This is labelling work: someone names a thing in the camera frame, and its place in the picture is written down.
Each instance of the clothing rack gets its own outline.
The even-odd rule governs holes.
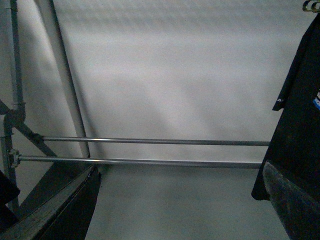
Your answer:
[[[21,79],[21,64],[19,55],[19,35],[18,35],[18,19],[17,19],[17,2],[16,0],[0,0],[1,21],[6,23],[8,31],[9,51],[10,51],[10,68],[12,81],[12,96],[14,99],[13,108],[10,109],[0,100],[0,139],[1,152],[5,175],[16,184],[15,168],[18,167],[20,161],[39,161],[39,162],[66,162],[66,163],[90,163],[90,164],[155,164],[165,166],[196,166],[196,167],[214,167],[214,168],[253,168],[257,169],[261,165],[260,162],[251,161],[196,161],[196,160],[165,160],[165,159],[100,159],[91,158],[89,154],[88,142],[93,143],[131,143],[131,144],[169,144],[169,145],[210,145],[210,146],[268,146],[267,141],[235,141],[235,140],[187,140],[187,139],[139,139],[139,138],[87,138],[81,113],[75,113],[73,121],[76,125],[76,132],[80,137],[48,137],[34,133],[25,123],[26,110],[23,99],[22,79]],[[56,32],[60,35],[60,27],[56,15],[53,1],[50,2],[50,11],[56,18]],[[63,54],[62,60],[67,66],[67,71],[70,73],[68,59],[64,47],[62,37],[59,38],[57,45]],[[68,94],[73,97],[73,102],[79,109],[77,96],[75,94],[74,85],[71,74],[69,76]],[[16,128],[25,137],[28,138],[46,157],[42,156],[24,156],[14,149],[12,143],[12,129]],[[57,157],[46,144],[45,141],[68,141],[85,143],[85,149],[82,151],[83,158]],[[9,204],[9,208],[17,213],[19,209],[18,199],[15,199]]]

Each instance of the gray floor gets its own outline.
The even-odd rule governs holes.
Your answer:
[[[272,205],[256,201],[255,169],[102,169],[86,240],[288,240]]]

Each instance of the hanging shirt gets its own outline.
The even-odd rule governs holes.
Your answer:
[[[263,168],[275,163],[320,187],[320,16],[304,34],[273,110],[283,109],[251,195],[268,200]]]

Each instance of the white backdrop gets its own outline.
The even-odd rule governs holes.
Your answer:
[[[314,14],[299,0],[55,0],[88,137],[269,141],[271,109]],[[47,136],[75,136],[42,17],[18,1],[26,123]],[[1,99],[11,105],[6,36]],[[39,155],[18,133],[14,146]],[[80,156],[77,143],[48,143]],[[261,161],[266,147],[90,144],[91,156]],[[49,163],[17,168],[23,199]],[[20,176],[30,171],[28,182]]]

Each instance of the blue logo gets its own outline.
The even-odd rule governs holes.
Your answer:
[[[320,110],[320,92],[317,93],[316,98],[312,101],[317,109]]]

